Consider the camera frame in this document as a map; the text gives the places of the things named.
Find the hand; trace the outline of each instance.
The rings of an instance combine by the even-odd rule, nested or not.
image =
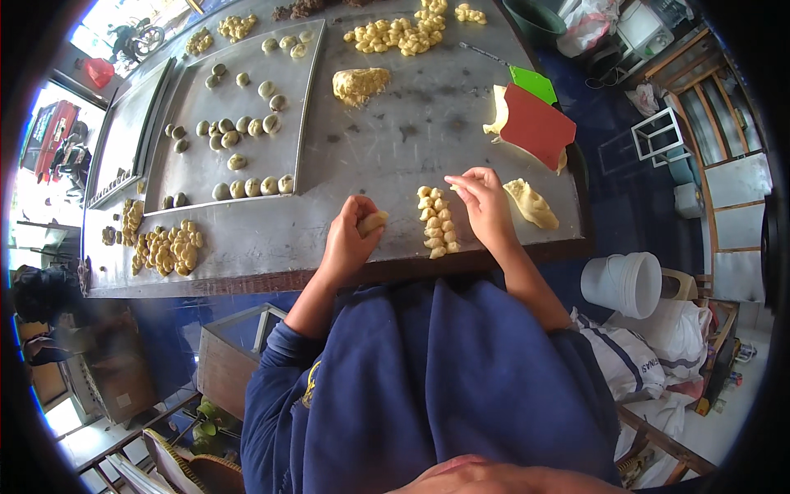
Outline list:
[[[494,170],[474,167],[463,176],[446,176],[445,182],[459,187],[456,193],[466,204],[472,231],[495,258],[514,247],[521,249],[505,189]]]
[[[352,195],[346,200],[329,228],[324,258],[316,276],[320,275],[331,286],[339,288],[362,267],[382,238],[384,227],[376,228],[363,239],[356,225],[376,211],[378,208],[373,201],[363,195]]]

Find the blue floor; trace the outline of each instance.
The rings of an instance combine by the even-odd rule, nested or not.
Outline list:
[[[702,273],[699,220],[684,220],[675,213],[675,183],[666,166],[653,168],[637,160],[629,132],[643,118],[623,90],[586,87],[585,75],[557,52],[541,51],[539,59],[564,112],[577,124],[576,140],[589,169],[596,257],[650,251],[663,267]],[[540,271],[568,310],[578,307],[581,313],[603,322],[611,310],[588,304],[581,296],[579,279],[587,260],[546,263]],[[184,398],[195,389],[201,324],[265,302],[288,311],[297,296],[297,292],[285,292],[130,300],[160,398],[176,392],[178,398]],[[251,348],[256,329],[257,321],[250,320],[228,335],[242,347]]]

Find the green bucket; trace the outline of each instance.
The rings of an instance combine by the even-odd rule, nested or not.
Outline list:
[[[557,38],[567,31],[565,21],[539,3],[531,0],[502,0],[502,3],[533,46],[554,47]]]

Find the navy blue sweatshirt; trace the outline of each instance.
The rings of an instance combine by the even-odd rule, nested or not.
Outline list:
[[[460,454],[614,485],[619,422],[587,340],[479,281],[355,293],[326,341],[274,329],[246,391],[248,494],[400,488]]]

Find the person's left hand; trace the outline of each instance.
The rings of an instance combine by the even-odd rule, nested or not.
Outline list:
[[[352,195],[346,199],[340,214],[332,221],[326,250],[316,276],[321,276],[332,286],[339,288],[343,281],[356,273],[371,256],[371,252],[382,238],[384,227],[378,227],[363,239],[356,225],[364,217],[378,211],[376,205],[363,195]]]

